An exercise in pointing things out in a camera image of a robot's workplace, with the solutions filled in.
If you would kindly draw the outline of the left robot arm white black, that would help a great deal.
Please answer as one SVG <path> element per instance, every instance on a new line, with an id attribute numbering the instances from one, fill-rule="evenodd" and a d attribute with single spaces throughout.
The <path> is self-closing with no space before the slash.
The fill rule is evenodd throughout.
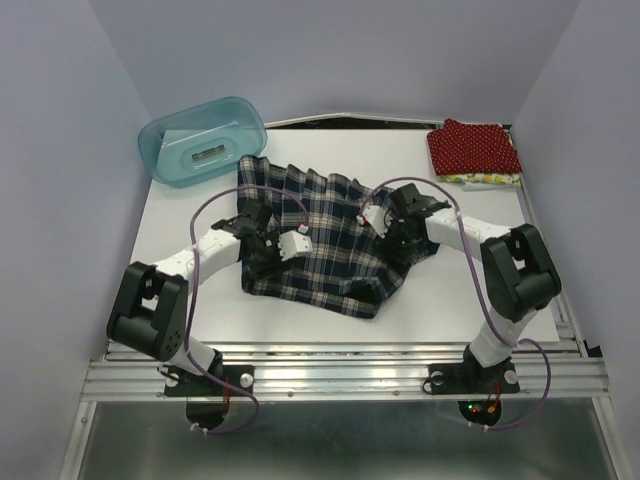
<path id="1" fill-rule="evenodd" d="M 188 372 L 199 393 L 223 378 L 223 356 L 187 332 L 189 298 L 196 286 L 240 261 L 260 274 L 281 269 L 279 233 L 267 230 L 273 210 L 249 199 L 239 214 L 214 223 L 192 246 L 154 264 L 134 262 L 122 277 L 107 323 L 110 340 Z"/>

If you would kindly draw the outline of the navy plaid skirt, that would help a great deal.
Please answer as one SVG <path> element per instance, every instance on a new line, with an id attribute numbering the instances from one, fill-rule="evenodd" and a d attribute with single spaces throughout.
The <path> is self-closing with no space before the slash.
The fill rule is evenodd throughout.
<path id="1" fill-rule="evenodd" d="M 357 179 L 338 173 L 323 176 L 312 169 L 278 166 L 266 157 L 245 156 L 237 165 L 237 184 L 242 189 L 237 195 L 239 207 L 257 199 L 272 209 L 271 229 L 291 229 L 303 211 L 310 214 L 312 254 L 263 280 L 253 278 L 244 264 L 241 288 L 251 295 L 372 319 L 403 285 L 410 269 L 439 249 L 422 240 L 404 259 L 386 252 L 375 232 L 356 220 L 370 191 Z"/>

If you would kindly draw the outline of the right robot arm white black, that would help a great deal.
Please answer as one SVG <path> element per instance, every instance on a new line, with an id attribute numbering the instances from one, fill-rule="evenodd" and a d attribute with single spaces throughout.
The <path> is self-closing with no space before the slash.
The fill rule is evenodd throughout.
<path id="1" fill-rule="evenodd" d="M 485 323 L 466 349 L 460 378 L 482 390 L 506 366 L 528 323 L 561 293 L 560 276 L 535 226 L 507 227 L 464 215 L 450 193 L 442 190 L 446 199 L 440 201 L 419 192 L 417 177 L 406 180 L 389 194 L 389 208 L 364 207 L 361 221 L 398 259 L 423 245 L 465 255 Z"/>

